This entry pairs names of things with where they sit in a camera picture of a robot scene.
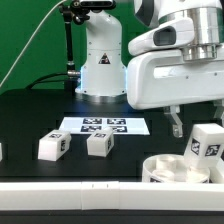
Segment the white paper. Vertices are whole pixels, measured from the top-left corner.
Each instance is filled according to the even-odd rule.
[[[59,130],[71,134],[91,134],[108,126],[114,129],[114,134],[149,135],[144,118],[65,117]]]

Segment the white cube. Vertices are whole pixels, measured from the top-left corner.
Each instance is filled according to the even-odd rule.
[[[39,140],[38,159],[56,161],[68,151],[71,135],[68,131],[53,130]]]
[[[2,143],[0,143],[0,161],[2,161]]]
[[[185,164],[195,168],[216,166],[224,148],[224,128],[217,124],[194,125],[184,153]]]
[[[114,146],[112,128],[97,130],[87,139],[88,155],[106,157]]]

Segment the black table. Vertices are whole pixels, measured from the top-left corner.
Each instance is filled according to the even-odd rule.
[[[162,109],[133,110],[127,102],[77,101],[63,90],[11,90],[0,96],[1,182],[141,181],[142,163],[161,153],[182,155],[192,126],[213,122],[211,102],[181,106],[183,138],[173,137]],[[58,129],[65,116],[144,118],[150,135],[115,135],[106,158],[88,156],[89,135],[72,135],[57,162],[37,159],[39,139]],[[21,211],[0,212],[1,223],[223,223],[223,212],[186,211]]]

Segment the cable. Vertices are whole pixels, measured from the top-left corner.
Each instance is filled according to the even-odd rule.
[[[6,74],[6,76],[4,77],[4,79],[2,80],[2,82],[0,83],[0,89],[2,88],[3,84],[5,83],[5,81],[7,80],[7,78],[9,77],[9,75],[11,74],[12,70],[14,69],[14,67],[16,66],[16,64],[18,63],[18,61],[20,60],[20,58],[23,56],[24,52],[26,51],[27,47],[29,46],[29,44],[31,43],[31,41],[33,40],[33,38],[35,37],[35,35],[37,34],[37,32],[39,31],[40,27],[43,25],[43,23],[45,22],[45,20],[50,16],[50,14],[63,2],[66,2],[67,0],[62,0],[59,3],[57,3],[48,13],[47,15],[43,18],[43,20],[40,22],[40,24],[38,25],[38,27],[36,28],[36,30],[33,32],[32,36],[30,37],[30,39],[28,40],[27,44],[25,45],[25,47],[23,48],[23,50],[21,51],[21,53],[19,54],[19,56],[17,57],[17,59],[15,60],[15,62],[13,63],[12,67],[9,69],[8,73]]]
[[[45,79],[49,79],[49,78],[53,78],[53,77],[57,77],[57,76],[68,76],[67,73],[53,73],[53,74],[50,74],[50,75],[46,75],[46,76],[43,76],[41,78],[38,78],[36,79],[34,82],[32,82],[31,84],[29,84],[26,89],[32,89],[33,86],[36,85],[36,83],[39,83]]]
[[[50,82],[64,82],[66,80],[68,80],[68,79],[38,81],[38,82],[32,83],[32,86],[31,85],[27,86],[26,89],[32,89],[32,87],[34,87],[37,84],[50,83]]]

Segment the black cable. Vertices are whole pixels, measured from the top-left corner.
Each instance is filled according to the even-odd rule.
[[[66,81],[67,79],[61,79],[61,80],[46,80],[46,81],[37,81],[37,82],[33,82],[32,85],[28,85],[26,87],[26,89],[32,89],[32,87],[34,87],[35,85],[37,84],[42,84],[42,83],[50,83],[50,82],[64,82]]]
[[[67,73],[53,73],[53,74],[50,74],[50,75],[46,75],[46,76],[43,76],[41,78],[38,78],[36,79],[34,82],[32,82],[31,84],[29,84],[26,89],[32,89],[33,86],[36,85],[37,82],[41,82],[42,80],[45,80],[45,79],[49,79],[49,78],[53,78],[53,77],[58,77],[58,76],[67,76]]]

